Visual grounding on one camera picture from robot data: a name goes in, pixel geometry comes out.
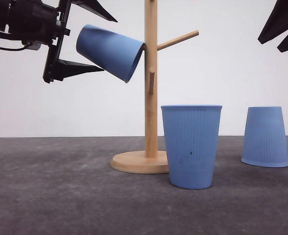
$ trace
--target white backdrop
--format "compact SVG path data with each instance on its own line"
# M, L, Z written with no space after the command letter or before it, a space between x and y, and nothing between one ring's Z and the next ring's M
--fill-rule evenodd
M276 48L288 32L263 46L257 40L275 1L159 0L159 43L200 32L159 51L159 106L221 104L221 135L244 134L248 106L282 106L288 135L288 52ZM61 59L91 64L75 50L85 24L144 40L143 0L100 3L119 23L73 5ZM0 137L144 135L144 55L128 84L108 72L47 84L47 51L0 51ZM163 135L160 108L158 129Z

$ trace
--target ribbed paper cup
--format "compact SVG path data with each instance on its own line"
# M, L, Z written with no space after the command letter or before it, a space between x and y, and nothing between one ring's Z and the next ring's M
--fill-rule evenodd
M264 167L288 166L281 107L249 107L241 161Z
M211 186L221 108L218 105L162 106L173 185L189 189Z

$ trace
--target cup base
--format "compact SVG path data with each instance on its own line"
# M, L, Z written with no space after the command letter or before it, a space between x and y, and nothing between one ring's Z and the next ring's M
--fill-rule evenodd
M213 171L170 169L170 183L179 188L205 189L212 185Z
M251 161L247 159L241 159L241 162L249 165L255 165L255 166L261 166L261 167L270 167L270 168L281 168L281 167L287 167L288 162L284 163L261 163L256 161Z
M209 188L210 186L212 186L212 184L210 184L210 185L208 185L208 186L202 186L202 187L184 187L184 186L182 186L182 185L177 185L176 183L171 182L171 180L170 180L170 183L171 183L173 186L176 186L176 187L178 187L178 188L191 189L191 190L206 189L206 188Z

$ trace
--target table surface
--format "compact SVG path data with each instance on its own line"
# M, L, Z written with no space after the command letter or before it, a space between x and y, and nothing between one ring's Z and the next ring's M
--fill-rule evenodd
M0 139L0 235L288 235L288 167L241 163L242 142L219 137L213 185L188 190L109 166L143 137Z

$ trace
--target blue cup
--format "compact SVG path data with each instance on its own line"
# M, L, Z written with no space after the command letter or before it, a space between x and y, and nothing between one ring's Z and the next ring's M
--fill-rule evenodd
M170 182L180 188L212 185L220 105L162 106Z
M143 44L109 30L86 25L78 36L76 51L127 83L138 65Z
M281 107L249 107L241 161L264 167L288 166Z

